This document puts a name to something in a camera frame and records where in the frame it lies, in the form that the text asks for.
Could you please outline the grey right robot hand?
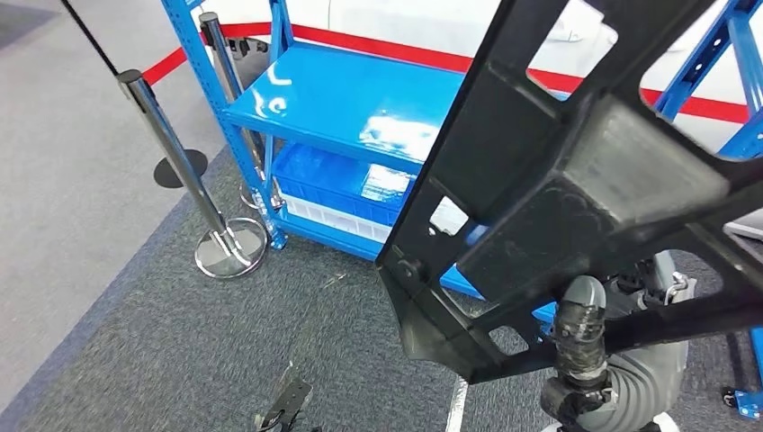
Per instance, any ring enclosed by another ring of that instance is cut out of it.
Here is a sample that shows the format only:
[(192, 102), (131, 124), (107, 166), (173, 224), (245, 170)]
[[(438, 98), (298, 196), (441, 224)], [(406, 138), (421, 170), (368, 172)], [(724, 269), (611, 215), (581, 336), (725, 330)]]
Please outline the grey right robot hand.
[(556, 376), (541, 393), (549, 431), (677, 431), (668, 414), (687, 368), (686, 341), (605, 352), (605, 320), (690, 300), (696, 279), (677, 271), (668, 251), (646, 263), (644, 286), (576, 277), (552, 324)]

